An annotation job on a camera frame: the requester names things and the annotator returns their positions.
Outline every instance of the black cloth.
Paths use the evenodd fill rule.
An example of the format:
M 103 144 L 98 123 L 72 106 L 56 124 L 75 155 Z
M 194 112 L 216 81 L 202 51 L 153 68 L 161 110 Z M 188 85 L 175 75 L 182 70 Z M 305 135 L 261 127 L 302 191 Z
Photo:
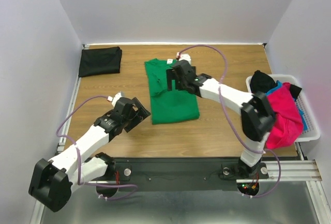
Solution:
M 249 86 L 252 93 L 256 93 L 258 91 L 267 93 L 270 89 L 276 87 L 277 83 L 275 83 L 274 79 L 272 79 L 272 77 L 270 77 L 269 75 L 257 70 L 256 72 L 254 72 L 254 75 L 250 80 Z
M 290 93 L 291 93 L 291 96 L 294 98 L 294 101 L 296 101 L 296 99 L 298 98 L 301 91 L 302 91 L 302 88 L 291 84 Z
M 119 47 L 82 50 L 78 77 L 119 73 L 121 58 Z

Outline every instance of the folded black garment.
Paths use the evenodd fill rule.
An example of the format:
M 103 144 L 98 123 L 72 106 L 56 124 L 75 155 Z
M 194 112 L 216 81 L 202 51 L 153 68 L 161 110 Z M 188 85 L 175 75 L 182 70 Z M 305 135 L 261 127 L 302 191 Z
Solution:
M 78 77 L 119 73 L 121 58 L 119 47 L 82 50 Z

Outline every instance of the pink garment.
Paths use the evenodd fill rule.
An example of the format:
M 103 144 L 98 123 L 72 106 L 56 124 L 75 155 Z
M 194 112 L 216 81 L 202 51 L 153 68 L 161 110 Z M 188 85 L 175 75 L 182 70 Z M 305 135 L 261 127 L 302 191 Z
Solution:
M 267 96 L 276 113 L 276 122 L 266 142 L 268 149 L 292 145 L 304 130 L 298 108 L 289 91 L 290 86 L 290 83 L 283 83 L 281 88 Z

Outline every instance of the metal floor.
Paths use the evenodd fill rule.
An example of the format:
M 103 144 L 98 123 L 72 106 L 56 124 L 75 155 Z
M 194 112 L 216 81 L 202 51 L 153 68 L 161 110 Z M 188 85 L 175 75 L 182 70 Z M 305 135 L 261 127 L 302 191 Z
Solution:
M 274 182 L 260 184 L 261 192 Z M 59 212 L 45 208 L 45 224 L 314 224 L 319 223 L 306 182 L 281 182 L 260 199 L 231 191 L 136 192 L 126 200 L 98 199 L 95 188 L 76 191 Z

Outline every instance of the white basket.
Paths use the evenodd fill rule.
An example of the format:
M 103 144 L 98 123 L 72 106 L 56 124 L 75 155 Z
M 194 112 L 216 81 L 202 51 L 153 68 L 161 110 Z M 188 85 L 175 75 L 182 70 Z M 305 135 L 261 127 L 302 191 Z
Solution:
M 272 77 L 275 81 L 279 80 L 282 83 L 289 82 L 293 85 L 301 87 L 298 80 L 294 76 L 283 75 L 283 74 L 270 74 L 269 76 Z M 248 92 L 251 92 L 249 86 L 251 78 L 252 76 L 246 79 Z M 308 129 L 306 131 L 303 131 L 303 133 L 299 136 L 299 138 L 295 140 L 295 142 L 307 142 L 311 140 L 317 140 L 321 136 L 321 132 L 317 125 L 316 119 L 312 113 L 312 110 L 308 104 L 304 89 L 300 92 L 295 103 L 305 113 L 304 119 L 308 127 Z

